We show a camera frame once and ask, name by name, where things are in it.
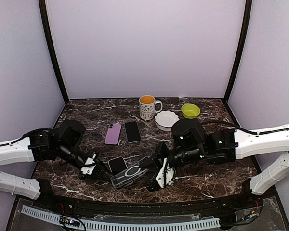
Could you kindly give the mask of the clear magsafe phone case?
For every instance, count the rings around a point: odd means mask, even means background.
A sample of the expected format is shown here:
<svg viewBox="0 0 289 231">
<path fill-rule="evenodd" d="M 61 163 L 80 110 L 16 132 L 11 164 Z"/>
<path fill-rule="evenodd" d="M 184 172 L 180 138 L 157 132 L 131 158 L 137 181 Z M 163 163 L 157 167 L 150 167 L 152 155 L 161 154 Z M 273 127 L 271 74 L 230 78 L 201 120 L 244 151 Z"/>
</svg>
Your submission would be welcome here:
<svg viewBox="0 0 289 231">
<path fill-rule="evenodd" d="M 111 183 L 114 188 L 120 189 L 124 188 L 130 183 L 132 183 L 137 178 L 143 176 L 147 173 L 149 169 L 147 168 L 140 168 L 139 165 L 134 165 L 111 178 Z"/>
</svg>

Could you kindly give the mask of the black phone dark case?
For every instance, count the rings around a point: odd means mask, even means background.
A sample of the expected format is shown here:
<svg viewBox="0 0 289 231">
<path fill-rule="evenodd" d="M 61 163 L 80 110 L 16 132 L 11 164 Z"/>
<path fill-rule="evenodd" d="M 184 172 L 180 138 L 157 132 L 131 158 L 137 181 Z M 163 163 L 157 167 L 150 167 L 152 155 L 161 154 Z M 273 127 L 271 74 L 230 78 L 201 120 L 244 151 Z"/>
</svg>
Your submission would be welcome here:
<svg viewBox="0 0 289 231">
<path fill-rule="evenodd" d="M 121 133 L 121 124 L 110 124 L 106 133 L 104 144 L 117 145 Z"/>
</svg>

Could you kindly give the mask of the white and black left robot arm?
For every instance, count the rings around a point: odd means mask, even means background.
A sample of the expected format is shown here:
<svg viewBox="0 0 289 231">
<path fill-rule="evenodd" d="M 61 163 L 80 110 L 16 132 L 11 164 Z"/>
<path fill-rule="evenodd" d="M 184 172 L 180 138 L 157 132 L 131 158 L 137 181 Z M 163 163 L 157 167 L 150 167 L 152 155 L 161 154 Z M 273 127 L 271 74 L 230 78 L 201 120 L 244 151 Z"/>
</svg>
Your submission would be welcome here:
<svg viewBox="0 0 289 231">
<path fill-rule="evenodd" d="M 81 122 L 66 119 L 54 129 L 39 128 L 22 137 L 0 142 L 0 166 L 20 162 L 40 162 L 60 158 L 80 170 L 79 178 L 111 181 L 113 173 L 98 159 L 98 153 L 80 149 L 86 128 Z M 0 191 L 39 201 L 48 210 L 58 206 L 47 180 L 26 179 L 0 171 Z"/>
</svg>

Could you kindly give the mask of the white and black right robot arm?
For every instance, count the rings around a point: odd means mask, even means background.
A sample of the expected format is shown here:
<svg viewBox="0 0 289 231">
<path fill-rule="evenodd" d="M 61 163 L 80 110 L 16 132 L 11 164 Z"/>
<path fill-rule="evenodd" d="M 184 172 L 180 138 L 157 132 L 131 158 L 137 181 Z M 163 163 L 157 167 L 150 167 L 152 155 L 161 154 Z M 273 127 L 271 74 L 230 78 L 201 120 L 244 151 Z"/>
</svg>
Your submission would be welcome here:
<svg viewBox="0 0 289 231">
<path fill-rule="evenodd" d="M 148 185 L 149 191 L 164 188 L 172 179 L 167 173 L 190 163 L 205 160 L 219 165 L 249 156 L 281 152 L 280 157 L 260 174 L 247 179 L 236 205 L 246 209 L 255 195 L 264 194 L 271 186 L 289 174 L 289 123 L 273 128 L 246 130 L 229 123 L 229 130 L 207 134 L 204 123 L 197 119 L 181 119 L 174 123 L 171 132 L 174 149 L 161 142 L 155 153 L 139 165 L 140 169 L 154 169 L 155 175 Z"/>
</svg>

